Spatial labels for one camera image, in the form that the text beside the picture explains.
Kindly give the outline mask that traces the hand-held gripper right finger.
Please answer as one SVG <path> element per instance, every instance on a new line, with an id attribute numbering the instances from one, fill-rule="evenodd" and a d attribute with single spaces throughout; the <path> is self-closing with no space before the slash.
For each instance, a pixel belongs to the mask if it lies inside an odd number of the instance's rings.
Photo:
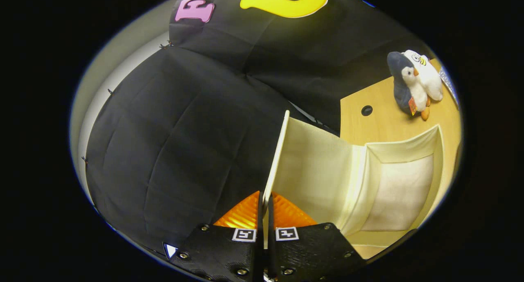
<path id="1" fill-rule="evenodd" d="M 340 282 L 366 261 L 331 222 L 317 223 L 280 194 L 268 202 L 268 276 L 274 282 Z"/>

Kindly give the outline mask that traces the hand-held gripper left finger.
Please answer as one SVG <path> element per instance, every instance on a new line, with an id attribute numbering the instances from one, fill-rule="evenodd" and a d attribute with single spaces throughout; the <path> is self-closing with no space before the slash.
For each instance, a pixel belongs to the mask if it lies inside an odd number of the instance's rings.
<path id="1" fill-rule="evenodd" d="M 214 223 L 199 224 L 176 246 L 170 263 L 201 280 L 262 282 L 262 196 L 256 191 Z"/>

